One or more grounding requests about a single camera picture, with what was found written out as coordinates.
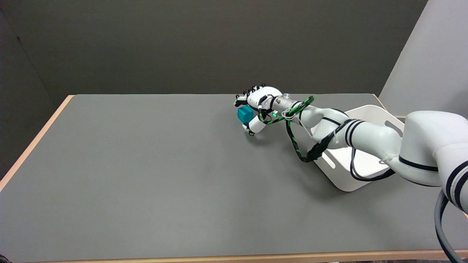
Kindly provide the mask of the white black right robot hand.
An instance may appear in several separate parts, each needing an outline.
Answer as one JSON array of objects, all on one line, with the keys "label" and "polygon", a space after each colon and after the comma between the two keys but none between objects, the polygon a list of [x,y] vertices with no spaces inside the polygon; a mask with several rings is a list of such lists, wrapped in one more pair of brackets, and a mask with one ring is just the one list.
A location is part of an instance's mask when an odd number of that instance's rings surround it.
[{"label": "white black right robot hand", "polygon": [[249,136],[254,136],[264,129],[267,125],[267,115],[272,112],[274,100],[282,95],[283,93],[277,88],[266,84],[253,85],[242,94],[235,95],[235,107],[247,106],[253,111],[251,120],[241,121]]}]

